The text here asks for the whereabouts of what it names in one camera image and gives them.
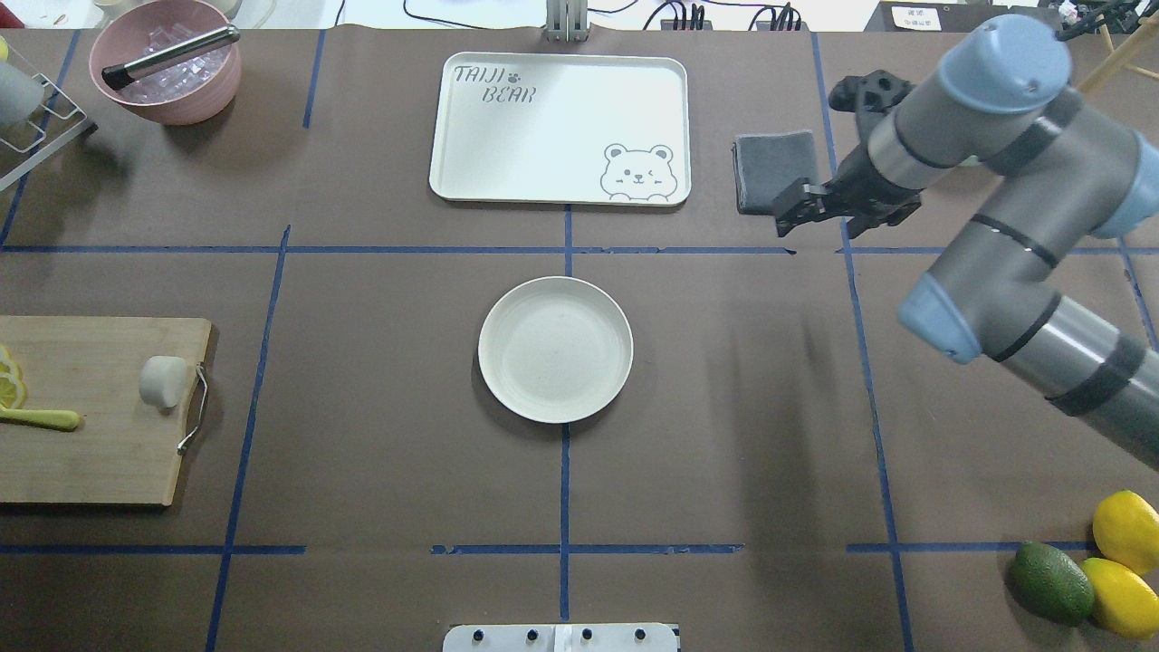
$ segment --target white cylinder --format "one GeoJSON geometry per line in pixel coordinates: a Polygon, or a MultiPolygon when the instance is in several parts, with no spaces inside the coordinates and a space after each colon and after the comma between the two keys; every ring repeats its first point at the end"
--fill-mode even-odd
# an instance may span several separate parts
{"type": "Polygon", "coordinates": [[[0,125],[28,119],[44,100],[44,87],[8,61],[0,61],[0,125]]]}
{"type": "Polygon", "coordinates": [[[154,356],[146,360],[140,378],[141,401],[160,410],[175,408],[185,389],[188,369],[181,358],[154,356]]]}

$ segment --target blue joint cap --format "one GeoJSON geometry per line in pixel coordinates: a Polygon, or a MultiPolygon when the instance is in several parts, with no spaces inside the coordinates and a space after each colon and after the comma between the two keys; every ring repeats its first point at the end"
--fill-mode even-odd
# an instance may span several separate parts
{"type": "Polygon", "coordinates": [[[910,332],[958,365],[982,356],[982,345],[970,323],[928,271],[897,307],[897,318],[910,332]]]}
{"type": "Polygon", "coordinates": [[[1071,54],[1037,19],[1004,14],[978,25],[938,64],[938,81],[986,113],[1022,113],[1055,98],[1071,78],[1071,54]]]}
{"type": "Polygon", "coordinates": [[[1135,168],[1131,189],[1107,221],[1091,230],[1095,237],[1121,237],[1159,211],[1159,149],[1138,131],[1135,139],[1139,142],[1139,164],[1135,168]]]}

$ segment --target tongs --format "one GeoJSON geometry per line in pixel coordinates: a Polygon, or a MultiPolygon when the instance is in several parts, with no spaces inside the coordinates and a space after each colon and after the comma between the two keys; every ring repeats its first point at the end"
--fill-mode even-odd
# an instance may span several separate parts
{"type": "Polygon", "coordinates": [[[239,38],[241,38],[241,31],[236,27],[232,24],[219,27],[126,64],[108,66],[101,71],[101,79],[109,85],[109,88],[121,90],[130,83],[155,72],[161,72],[169,66],[236,43],[239,38]]]}

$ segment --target white tray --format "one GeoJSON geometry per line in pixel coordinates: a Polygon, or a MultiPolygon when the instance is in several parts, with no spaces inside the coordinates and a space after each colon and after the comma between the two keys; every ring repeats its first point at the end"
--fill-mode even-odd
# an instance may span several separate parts
{"type": "Polygon", "coordinates": [[[687,79],[668,58],[454,54],[431,189],[452,200],[679,204],[692,180],[687,79]]]}

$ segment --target gray sponge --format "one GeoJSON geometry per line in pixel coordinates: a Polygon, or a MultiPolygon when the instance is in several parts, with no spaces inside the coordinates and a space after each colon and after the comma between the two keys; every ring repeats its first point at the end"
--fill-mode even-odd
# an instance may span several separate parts
{"type": "Polygon", "coordinates": [[[773,214],[777,195],[797,178],[817,178],[812,131],[748,133],[732,145],[736,208],[744,214],[773,214]]]}

